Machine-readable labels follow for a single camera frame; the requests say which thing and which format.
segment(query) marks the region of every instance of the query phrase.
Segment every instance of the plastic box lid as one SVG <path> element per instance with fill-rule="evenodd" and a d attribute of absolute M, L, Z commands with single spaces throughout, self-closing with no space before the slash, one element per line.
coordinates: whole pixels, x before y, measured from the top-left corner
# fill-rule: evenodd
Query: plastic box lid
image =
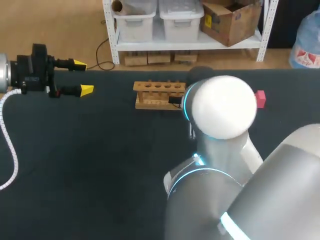
<path fill-rule="evenodd" d="M 159 0 L 159 10 L 164 20 L 199 19 L 205 14 L 199 0 Z"/>
<path fill-rule="evenodd" d="M 157 0 L 124 0 L 126 4 L 143 9 L 144 15 L 118 15 L 112 11 L 115 19 L 148 19 L 153 18 L 157 11 Z"/>

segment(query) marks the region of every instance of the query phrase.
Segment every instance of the red block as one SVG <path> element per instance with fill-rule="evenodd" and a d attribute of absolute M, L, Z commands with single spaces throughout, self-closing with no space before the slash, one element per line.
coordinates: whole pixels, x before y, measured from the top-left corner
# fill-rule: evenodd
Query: red block
<path fill-rule="evenodd" d="M 266 104 L 266 95 L 265 95 L 265 91 L 263 90 L 259 90 L 256 92 L 255 94 L 255 98 L 256 98 L 256 104 L 258 109 L 263 109 L 265 108 L 265 104 Z"/>

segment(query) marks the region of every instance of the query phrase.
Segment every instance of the white plastic storage box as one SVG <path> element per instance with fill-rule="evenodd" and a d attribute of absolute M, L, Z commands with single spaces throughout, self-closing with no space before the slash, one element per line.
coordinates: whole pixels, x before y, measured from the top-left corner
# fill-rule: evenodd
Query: white plastic storage box
<path fill-rule="evenodd" d="M 157 11 L 157 0 L 126 0 L 126 4 L 143 9 L 144 15 L 117 15 L 117 28 L 123 42 L 150 42 L 153 39 L 153 20 Z"/>
<path fill-rule="evenodd" d="M 196 42 L 204 8 L 200 0 L 159 0 L 160 17 L 164 21 L 168 42 Z"/>

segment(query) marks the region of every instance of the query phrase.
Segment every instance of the white spherical joint cover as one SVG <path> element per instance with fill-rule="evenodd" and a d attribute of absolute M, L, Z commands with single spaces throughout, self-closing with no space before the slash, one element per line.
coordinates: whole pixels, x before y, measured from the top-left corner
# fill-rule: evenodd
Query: white spherical joint cover
<path fill-rule="evenodd" d="M 216 76 L 197 90 L 191 106 L 197 127 L 215 139 L 232 139 L 252 125 L 257 100 L 250 86 L 235 76 Z"/>

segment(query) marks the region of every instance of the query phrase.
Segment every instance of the wooden test tube rack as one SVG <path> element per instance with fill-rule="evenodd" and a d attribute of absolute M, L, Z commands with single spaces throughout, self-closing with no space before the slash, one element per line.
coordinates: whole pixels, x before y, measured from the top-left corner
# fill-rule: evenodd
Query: wooden test tube rack
<path fill-rule="evenodd" d="M 169 97 L 182 97 L 186 91 L 186 83 L 135 81 L 133 90 L 137 91 L 136 109 L 181 110 L 179 104 L 169 103 Z"/>

